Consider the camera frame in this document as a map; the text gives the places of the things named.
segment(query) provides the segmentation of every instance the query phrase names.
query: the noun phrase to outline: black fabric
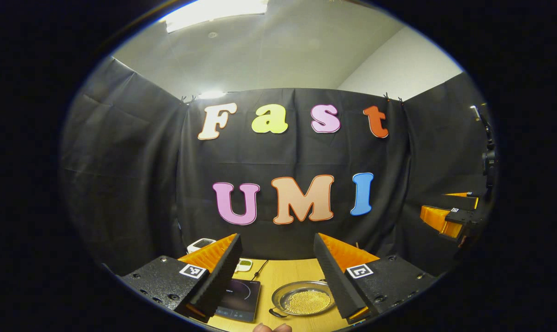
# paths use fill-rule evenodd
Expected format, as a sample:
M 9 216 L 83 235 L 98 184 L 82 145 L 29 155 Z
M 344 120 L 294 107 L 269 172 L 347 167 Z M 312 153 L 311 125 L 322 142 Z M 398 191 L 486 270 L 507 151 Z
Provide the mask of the black fabric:
M 217 139 L 197 139 L 205 121 L 205 107 L 236 103 Z M 281 134 L 259 134 L 252 130 L 256 110 L 267 104 L 286 109 L 289 125 Z M 315 105 L 334 105 L 340 130 L 318 134 L 311 127 L 310 111 Z M 371 133 L 363 110 L 379 107 L 389 135 Z M 323 89 L 265 89 L 228 93 L 213 100 L 190 103 L 182 126 L 177 176 L 177 203 L 184 243 L 201 237 L 221 239 L 240 233 L 243 255 L 258 259 L 314 258 L 314 234 L 338 238 L 373 253 L 388 254 L 394 247 L 394 229 L 407 186 L 409 141 L 405 116 L 398 101 L 354 92 Z M 356 185 L 352 176 L 374 175 L 371 183 L 372 210 L 352 216 Z M 277 216 L 277 191 L 271 181 L 293 177 L 305 193 L 312 179 L 322 174 L 335 178 L 331 186 L 333 218 L 325 221 L 273 223 Z M 239 186 L 255 183 L 257 218 L 250 225 L 226 222 L 217 210 L 213 184 L 231 183 L 234 213 L 245 212 Z
M 116 274 L 184 254 L 175 170 L 185 115 L 186 105 L 113 58 L 71 104 L 61 147 L 64 198 L 90 252 Z
M 217 139 L 197 138 L 212 105 L 238 111 L 217 129 Z M 286 108 L 281 134 L 251 129 L 255 111 Z M 398 101 L 322 89 L 266 89 L 229 93 L 187 105 L 115 59 L 101 64 L 72 103 L 63 132 L 62 180 L 72 220 L 98 261 L 129 273 L 159 255 L 180 257 L 201 237 L 240 233 L 243 256 L 313 258 L 314 234 L 333 236 L 377 256 L 399 254 L 438 275 L 453 263 L 456 243 L 420 219 L 425 195 L 484 192 L 481 153 L 486 136 L 470 105 L 485 107 L 466 75 Z M 341 128 L 319 134 L 310 109 L 334 105 Z M 386 114 L 389 135 L 375 137 L 363 109 Z M 371 172 L 372 210 L 352 216 L 352 176 Z M 329 174 L 331 210 L 324 221 L 295 219 L 276 225 L 272 179 L 293 177 L 302 191 Z M 239 186 L 256 183 L 257 218 L 233 225 L 217 210 L 213 183 L 232 183 L 232 208 L 245 212 Z
M 398 221 L 397 250 L 433 275 L 454 265 L 458 247 L 420 219 L 421 206 L 430 205 L 424 197 L 486 191 L 481 154 L 487 151 L 487 136 L 470 107 L 477 107 L 484 115 L 487 108 L 475 87 L 462 73 L 403 105 L 412 156 L 407 197 Z M 489 204 L 480 199 L 477 209 L 487 208 Z

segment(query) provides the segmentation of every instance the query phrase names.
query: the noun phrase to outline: cable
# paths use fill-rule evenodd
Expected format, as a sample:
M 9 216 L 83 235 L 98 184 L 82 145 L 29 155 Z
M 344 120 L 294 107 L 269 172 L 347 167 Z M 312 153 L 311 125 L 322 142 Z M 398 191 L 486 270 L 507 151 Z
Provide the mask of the cable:
M 262 269 L 263 269 L 264 265 L 266 265 L 266 263 L 268 263 L 268 259 L 266 260 L 266 262 L 264 262 L 264 264 L 262 264 L 262 266 L 260 267 L 260 269 L 258 269 L 258 271 L 257 271 L 256 273 L 254 273 L 254 276 L 252 277 L 252 280 L 250 280 L 250 281 L 254 281 L 254 279 L 255 279 L 256 277 L 258 277 L 258 275 L 260 275 L 260 271 L 262 271 Z

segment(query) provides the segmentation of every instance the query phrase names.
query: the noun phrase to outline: silver tray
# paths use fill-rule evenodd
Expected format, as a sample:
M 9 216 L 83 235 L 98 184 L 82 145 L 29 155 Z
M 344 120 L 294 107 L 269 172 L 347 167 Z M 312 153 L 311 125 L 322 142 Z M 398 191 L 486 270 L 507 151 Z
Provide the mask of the silver tray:
M 306 291 L 316 291 L 316 292 L 322 292 L 324 294 L 327 294 L 327 296 L 330 297 L 330 304 L 324 309 L 322 309 L 321 311 L 317 311 L 316 313 L 309 313 L 309 314 L 296 314 L 296 313 L 292 313 L 291 311 L 285 308 L 287 306 L 287 301 L 289 300 L 291 295 L 299 292 L 306 292 Z M 290 284 L 283 285 L 274 291 L 272 296 L 272 301 L 274 305 L 273 309 L 278 309 L 279 311 L 282 311 L 287 315 L 295 315 L 295 316 L 319 315 L 321 313 L 324 313 L 325 311 L 328 311 L 336 304 L 334 302 L 334 298 L 332 296 L 332 292 L 330 291 L 330 288 L 327 286 L 327 283 L 323 281 L 297 281 L 297 282 L 292 282 Z M 273 309 L 269 309 L 270 314 L 280 318 L 287 317 L 286 315 L 280 315 L 279 313 L 276 313 L 275 311 L 273 311 Z

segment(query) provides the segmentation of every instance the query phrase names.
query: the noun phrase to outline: induction cooktop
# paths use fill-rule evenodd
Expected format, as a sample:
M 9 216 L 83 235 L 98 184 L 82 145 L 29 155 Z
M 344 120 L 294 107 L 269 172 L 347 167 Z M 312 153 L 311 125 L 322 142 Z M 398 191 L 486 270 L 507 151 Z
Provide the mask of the induction cooktop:
M 260 281 L 232 279 L 215 314 L 233 320 L 254 321 L 259 293 Z

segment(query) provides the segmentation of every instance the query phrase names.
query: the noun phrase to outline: human hand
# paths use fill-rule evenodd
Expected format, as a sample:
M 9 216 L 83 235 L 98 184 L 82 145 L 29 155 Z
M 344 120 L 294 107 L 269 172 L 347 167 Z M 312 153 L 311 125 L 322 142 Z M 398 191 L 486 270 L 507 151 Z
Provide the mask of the human hand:
M 277 326 L 277 328 L 275 328 L 274 330 L 271 330 L 268 326 L 260 323 L 255 326 L 252 332 L 293 332 L 293 328 L 291 328 L 291 326 L 288 326 L 287 324 L 283 324 Z

